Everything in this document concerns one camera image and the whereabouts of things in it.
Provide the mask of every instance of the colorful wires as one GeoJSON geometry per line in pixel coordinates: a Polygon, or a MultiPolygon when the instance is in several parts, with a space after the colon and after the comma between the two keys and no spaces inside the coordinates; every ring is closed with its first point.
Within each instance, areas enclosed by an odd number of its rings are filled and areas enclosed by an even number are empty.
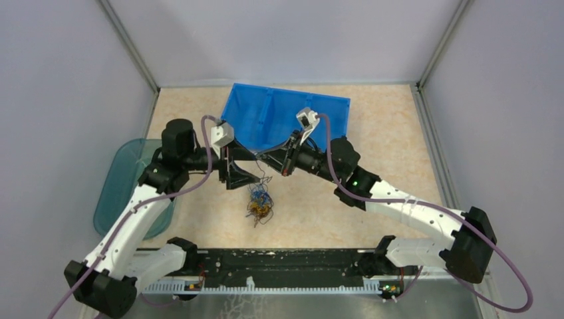
{"type": "Polygon", "coordinates": [[[259,223],[262,225],[268,223],[274,216],[274,201],[268,194],[268,183],[272,180],[272,176],[266,176],[266,172],[261,168],[259,162],[256,161],[258,168],[263,172],[259,183],[249,185],[249,203],[247,204],[247,216],[254,217],[255,226],[259,223]]]}

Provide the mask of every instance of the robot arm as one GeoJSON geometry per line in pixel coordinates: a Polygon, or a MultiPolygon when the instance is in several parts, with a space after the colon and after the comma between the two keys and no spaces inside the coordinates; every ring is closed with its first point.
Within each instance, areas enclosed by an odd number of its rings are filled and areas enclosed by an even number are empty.
{"type": "MultiPolygon", "coordinates": [[[[238,168],[235,160],[255,160],[233,135],[233,128],[219,123],[211,129],[211,167],[227,189],[256,183],[259,178],[238,168]]],[[[135,298],[149,285],[183,268],[196,268],[197,246],[173,238],[158,251],[136,255],[141,240],[157,217],[167,208],[174,194],[190,179],[193,171],[206,170],[208,156],[200,147],[192,123],[177,119],[162,132],[162,147],[155,151],[151,164],[138,180],[127,206],[99,245],[79,263],[71,261],[65,269],[70,286],[89,275],[74,291],[74,297],[111,318],[123,316],[135,298]],[[159,195],[171,195],[135,206],[159,195]]]]}
{"type": "MultiPolygon", "coordinates": [[[[311,110],[298,113],[298,121],[304,130],[295,130],[284,144],[258,153],[257,158],[282,176],[291,175],[297,167],[334,182],[327,153],[303,142],[304,133],[309,135],[311,131],[308,131],[308,128],[315,128],[319,122],[315,115],[311,110]]],[[[390,202],[383,203],[361,201],[336,188],[334,194],[343,203],[389,216],[429,236],[428,239],[384,237],[378,245],[378,250],[385,251],[386,258],[394,266],[438,266],[468,282],[482,281],[493,250],[476,234],[443,212],[418,205],[418,202],[423,201],[363,169],[358,165],[360,154],[345,137],[331,141],[331,159],[335,174],[347,191],[363,198],[390,199],[390,202]]],[[[448,210],[478,228],[492,242],[497,242],[488,217],[482,210],[475,207],[468,212],[448,210]]]]}

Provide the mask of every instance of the blue bin divider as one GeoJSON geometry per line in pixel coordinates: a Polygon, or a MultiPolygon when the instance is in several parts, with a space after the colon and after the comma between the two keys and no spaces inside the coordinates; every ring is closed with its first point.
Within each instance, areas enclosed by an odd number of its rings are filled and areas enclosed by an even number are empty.
{"type": "MultiPolygon", "coordinates": [[[[301,129],[296,113],[305,107],[329,116],[332,139],[345,136],[350,103],[348,98],[235,83],[221,118],[233,126],[245,147],[265,150],[301,129]]],[[[322,150],[327,148],[324,121],[311,137],[322,150]]]]}

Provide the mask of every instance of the tangled wires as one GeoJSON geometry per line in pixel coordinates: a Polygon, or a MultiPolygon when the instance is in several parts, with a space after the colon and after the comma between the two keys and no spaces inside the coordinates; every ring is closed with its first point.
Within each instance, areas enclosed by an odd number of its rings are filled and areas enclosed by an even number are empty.
{"type": "Polygon", "coordinates": [[[271,181],[272,176],[266,177],[266,172],[261,168],[259,162],[257,161],[257,166],[263,172],[263,176],[261,177],[259,183],[254,183],[249,185],[249,204],[247,205],[247,216],[255,217],[255,227],[258,223],[262,225],[268,223],[274,216],[274,201],[272,197],[268,194],[268,182],[271,181]]]}

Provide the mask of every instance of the gray wall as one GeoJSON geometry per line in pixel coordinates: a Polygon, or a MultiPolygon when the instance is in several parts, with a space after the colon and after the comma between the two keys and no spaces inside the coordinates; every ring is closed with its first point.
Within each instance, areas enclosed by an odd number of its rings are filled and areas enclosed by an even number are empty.
{"type": "MultiPolygon", "coordinates": [[[[564,314],[563,30],[562,0],[476,1],[425,89],[463,206],[490,214],[533,287],[532,311],[514,318],[564,314]]],[[[501,259],[492,271],[522,305],[501,259]]]]}
{"type": "Polygon", "coordinates": [[[151,99],[96,1],[2,2],[0,317],[45,318],[68,289],[66,264],[99,240],[113,155],[144,133],[151,99]]]}
{"type": "Polygon", "coordinates": [[[160,86],[418,80],[459,0],[112,0],[160,86]]]}

